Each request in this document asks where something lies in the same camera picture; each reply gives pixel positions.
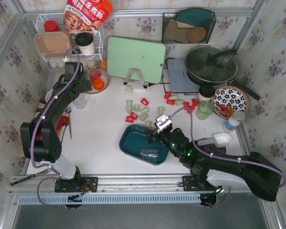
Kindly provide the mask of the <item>teal storage basket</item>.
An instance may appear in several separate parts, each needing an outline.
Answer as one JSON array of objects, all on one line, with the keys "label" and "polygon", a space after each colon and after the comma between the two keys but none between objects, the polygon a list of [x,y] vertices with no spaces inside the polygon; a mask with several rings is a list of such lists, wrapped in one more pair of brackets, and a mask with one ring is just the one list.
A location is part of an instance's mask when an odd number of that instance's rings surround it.
[{"label": "teal storage basket", "polygon": [[[132,156],[138,160],[157,166],[166,160],[169,150],[161,142],[153,141],[151,144],[149,144],[146,136],[146,131],[148,130],[151,129],[141,125],[130,125],[126,127],[119,141],[119,148],[128,156]],[[157,160],[146,160],[140,158],[140,152],[143,148],[158,149]]]}]

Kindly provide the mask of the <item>clear glass cup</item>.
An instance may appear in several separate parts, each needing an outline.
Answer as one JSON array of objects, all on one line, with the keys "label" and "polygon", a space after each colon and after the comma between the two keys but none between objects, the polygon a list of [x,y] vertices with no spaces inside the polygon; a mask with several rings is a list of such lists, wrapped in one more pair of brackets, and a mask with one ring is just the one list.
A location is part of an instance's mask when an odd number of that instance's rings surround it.
[{"label": "clear glass cup", "polygon": [[156,148],[143,148],[140,152],[140,158],[146,160],[157,160],[158,149]]},{"label": "clear glass cup", "polygon": [[86,107],[87,100],[84,94],[79,94],[72,103],[77,109],[84,109]]}]

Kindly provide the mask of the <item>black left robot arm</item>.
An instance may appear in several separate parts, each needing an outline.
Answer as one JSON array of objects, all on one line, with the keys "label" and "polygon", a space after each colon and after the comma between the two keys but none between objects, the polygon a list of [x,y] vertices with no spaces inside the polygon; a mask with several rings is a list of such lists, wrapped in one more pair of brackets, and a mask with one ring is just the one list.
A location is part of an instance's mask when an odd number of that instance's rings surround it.
[{"label": "black left robot arm", "polygon": [[40,113],[20,126],[23,152],[34,168],[48,167],[57,176],[63,191],[77,191],[82,177],[77,166],[62,155],[62,144],[56,128],[66,108],[86,91],[91,90],[89,77],[81,62],[67,62],[52,88],[51,97]]}]

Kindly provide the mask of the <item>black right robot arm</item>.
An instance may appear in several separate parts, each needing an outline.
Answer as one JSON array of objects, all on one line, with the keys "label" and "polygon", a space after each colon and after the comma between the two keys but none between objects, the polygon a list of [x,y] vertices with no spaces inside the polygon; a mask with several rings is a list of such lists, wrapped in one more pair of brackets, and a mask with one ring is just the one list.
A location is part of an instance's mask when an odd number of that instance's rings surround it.
[{"label": "black right robot arm", "polygon": [[211,172],[227,173],[240,178],[245,186],[257,197],[266,201],[275,201],[280,187],[281,170],[262,154],[252,151],[248,156],[220,155],[216,151],[205,150],[197,141],[190,141],[180,128],[167,128],[161,132],[156,129],[146,131],[148,143],[163,143],[179,159],[179,162],[197,177],[202,190],[216,186],[234,185],[226,178],[215,184]]}]

